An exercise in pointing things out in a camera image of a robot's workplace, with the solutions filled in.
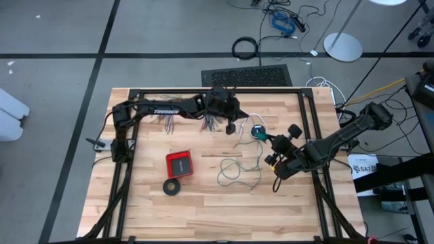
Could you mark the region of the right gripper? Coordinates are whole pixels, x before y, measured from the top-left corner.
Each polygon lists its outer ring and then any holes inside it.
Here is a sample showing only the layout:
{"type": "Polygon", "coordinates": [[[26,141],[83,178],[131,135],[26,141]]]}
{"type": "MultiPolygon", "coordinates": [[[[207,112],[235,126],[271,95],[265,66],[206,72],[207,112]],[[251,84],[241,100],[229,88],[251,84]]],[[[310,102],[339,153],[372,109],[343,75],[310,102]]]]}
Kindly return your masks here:
{"type": "Polygon", "coordinates": [[[289,177],[300,171],[301,162],[297,159],[297,150],[292,139],[298,139],[302,130],[296,124],[288,128],[289,135],[279,134],[273,136],[267,134],[267,139],[271,143],[273,154],[265,157],[265,163],[269,166],[275,166],[274,173],[281,180],[287,180],[289,177]]]}

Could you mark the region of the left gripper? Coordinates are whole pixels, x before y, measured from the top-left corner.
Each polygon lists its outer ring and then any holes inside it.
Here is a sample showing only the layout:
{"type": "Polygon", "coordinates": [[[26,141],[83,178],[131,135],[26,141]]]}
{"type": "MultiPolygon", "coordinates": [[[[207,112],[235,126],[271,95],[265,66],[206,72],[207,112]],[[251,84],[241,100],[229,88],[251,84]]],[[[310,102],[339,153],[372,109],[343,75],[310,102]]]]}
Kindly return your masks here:
{"type": "Polygon", "coordinates": [[[235,132],[234,121],[248,118],[249,115],[239,108],[239,102],[231,91],[221,87],[215,87],[203,95],[203,104],[205,106],[204,115],[223,117],[228,121],[225,127],[226,135],[235,132]]]}

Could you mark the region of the black plastic spool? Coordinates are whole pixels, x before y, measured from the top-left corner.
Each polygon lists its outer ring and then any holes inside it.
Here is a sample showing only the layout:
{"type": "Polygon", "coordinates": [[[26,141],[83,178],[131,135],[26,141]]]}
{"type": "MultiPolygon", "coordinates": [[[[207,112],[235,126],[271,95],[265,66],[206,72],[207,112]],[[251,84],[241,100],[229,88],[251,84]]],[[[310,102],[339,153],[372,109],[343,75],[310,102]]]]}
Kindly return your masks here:
{"type": "Polygon", "coordinates": [[[254,139],[259,139],[260,136],[263,136],[266,134],[266,127],[263,125],[253,125],[250,128],[250,135],[254,139]]]}

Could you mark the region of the black floor vent grille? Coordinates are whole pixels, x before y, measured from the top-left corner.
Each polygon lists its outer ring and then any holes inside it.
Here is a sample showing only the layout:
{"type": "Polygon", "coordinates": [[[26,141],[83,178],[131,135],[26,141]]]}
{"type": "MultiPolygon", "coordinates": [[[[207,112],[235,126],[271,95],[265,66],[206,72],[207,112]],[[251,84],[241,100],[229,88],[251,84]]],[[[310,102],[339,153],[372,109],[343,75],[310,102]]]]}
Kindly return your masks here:
{"type": "Polygon", "coordinates": [[[203,87],[291,87],[286,64],[201,71],[203,87]]]}

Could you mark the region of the red square tray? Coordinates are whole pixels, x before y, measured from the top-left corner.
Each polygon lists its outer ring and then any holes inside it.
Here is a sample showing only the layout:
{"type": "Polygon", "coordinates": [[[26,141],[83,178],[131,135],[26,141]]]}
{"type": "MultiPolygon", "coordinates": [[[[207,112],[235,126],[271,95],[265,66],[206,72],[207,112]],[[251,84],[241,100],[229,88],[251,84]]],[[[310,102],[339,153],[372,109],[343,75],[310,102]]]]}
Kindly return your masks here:
{"type": "Polygon", "coordinates": [[[165,157],[169,179],[181,178],[194,173],[191,152],[189,150],[173,152],[165,157]]]}

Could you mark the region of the white paper sign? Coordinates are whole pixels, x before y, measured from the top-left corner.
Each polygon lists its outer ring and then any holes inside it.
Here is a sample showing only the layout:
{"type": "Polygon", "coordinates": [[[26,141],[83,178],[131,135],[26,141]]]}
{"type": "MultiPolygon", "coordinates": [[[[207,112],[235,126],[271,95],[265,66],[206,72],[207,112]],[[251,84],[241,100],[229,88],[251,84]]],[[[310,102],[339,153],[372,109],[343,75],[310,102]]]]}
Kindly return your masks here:
{"type": "Polygon", "coordinates": [[[352,168],[353,180],[356,180],[375,172],[378,159],[375,155],[352,154],[348,156],[348,162],[352,168]]]}

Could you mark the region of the black tape roll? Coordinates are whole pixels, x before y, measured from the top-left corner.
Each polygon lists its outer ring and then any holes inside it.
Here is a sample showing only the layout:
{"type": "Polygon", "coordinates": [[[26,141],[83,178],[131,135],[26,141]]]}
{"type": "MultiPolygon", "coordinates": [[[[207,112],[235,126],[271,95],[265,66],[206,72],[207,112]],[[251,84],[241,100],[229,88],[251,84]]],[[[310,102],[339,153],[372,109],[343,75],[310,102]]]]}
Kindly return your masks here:
{"type": "Polygon", "coordinates": [[[177,179],[167,179],[163,183],[163,192],[169,196],[175,196],[180,192],[180,182],[177,179]]]}

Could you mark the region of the white round lamp base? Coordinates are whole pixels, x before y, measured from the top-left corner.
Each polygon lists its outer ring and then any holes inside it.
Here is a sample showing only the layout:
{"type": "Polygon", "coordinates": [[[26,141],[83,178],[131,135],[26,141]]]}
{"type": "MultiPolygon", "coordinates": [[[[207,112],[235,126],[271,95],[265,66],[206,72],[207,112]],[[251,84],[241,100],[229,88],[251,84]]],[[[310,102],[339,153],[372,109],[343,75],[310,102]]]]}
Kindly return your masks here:
{"type": "Polygon", "coordinates": [[[325,52],[333,59],[341,62],[354,62],[360,59],[363,48],[357,38],[344,32],[362,0],[357,0],[341,29],[337,33],[329,34],[323,41],[325,52]]]}

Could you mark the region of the black side workbench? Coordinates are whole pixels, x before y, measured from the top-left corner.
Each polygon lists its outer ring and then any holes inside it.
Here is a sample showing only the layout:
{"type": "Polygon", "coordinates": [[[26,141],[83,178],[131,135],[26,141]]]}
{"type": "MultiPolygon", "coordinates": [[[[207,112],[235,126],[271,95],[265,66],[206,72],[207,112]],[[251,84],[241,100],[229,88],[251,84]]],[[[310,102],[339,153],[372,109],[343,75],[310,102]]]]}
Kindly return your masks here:
{"type": "Polygon", "coordinates": [[[398,165],[380,167],[377,172],[356,180],[355,186],[356,191],[360,192],[403,182],[404,191],[388,193],[386,199],[407,202],[418,243],[427,244],[426,229],[420,223],[416,202],[427,200],[434,213],[434,110],[411,99],[431,152],[406,162],[401,161],[398,165]]]}

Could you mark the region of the black desk device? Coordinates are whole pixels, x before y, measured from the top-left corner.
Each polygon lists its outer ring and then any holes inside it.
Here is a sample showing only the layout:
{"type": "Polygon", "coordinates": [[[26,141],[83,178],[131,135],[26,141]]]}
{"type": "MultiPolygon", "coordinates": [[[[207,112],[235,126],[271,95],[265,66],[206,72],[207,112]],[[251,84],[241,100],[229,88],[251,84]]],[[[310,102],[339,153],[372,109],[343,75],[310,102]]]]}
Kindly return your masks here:
{"type": "Polygon", "coordinates": [[[411,98],[434,110],[434,60],[423,63],[422,70],[404,78],[411,98]]]}

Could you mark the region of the white round lamp head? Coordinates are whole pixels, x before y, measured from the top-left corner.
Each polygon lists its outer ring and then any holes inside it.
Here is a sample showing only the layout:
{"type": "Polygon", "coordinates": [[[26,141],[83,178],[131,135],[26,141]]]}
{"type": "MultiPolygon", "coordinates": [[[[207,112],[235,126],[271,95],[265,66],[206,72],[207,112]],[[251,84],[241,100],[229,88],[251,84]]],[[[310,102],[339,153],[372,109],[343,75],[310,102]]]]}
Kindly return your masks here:
{"type": "Polygon", "coordinates": [[[368,0],[377,5],[396,6],[405,3],[407,0],[368,0]]]}

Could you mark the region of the black caster base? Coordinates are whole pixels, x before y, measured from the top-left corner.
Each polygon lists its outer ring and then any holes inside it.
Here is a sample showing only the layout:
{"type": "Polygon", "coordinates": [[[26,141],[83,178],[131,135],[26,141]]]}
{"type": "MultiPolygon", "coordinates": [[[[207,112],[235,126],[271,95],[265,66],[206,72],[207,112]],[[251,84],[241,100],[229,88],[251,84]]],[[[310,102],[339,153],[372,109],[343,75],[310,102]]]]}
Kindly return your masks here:
{"type": "Polygon", "coordinates": [[[434,16],[424,18],[421,22],[419,22],[417,27],[408,35],[408,40],[411,41],[419,35],[421,36],[417,40],[417,46],[419,48],[426,47],[429,44],[431,37],[434,35],[434,16]],[[422,29],[428,24],[430,24],[430,27],[424,33],[422,33],[422,29]]]}

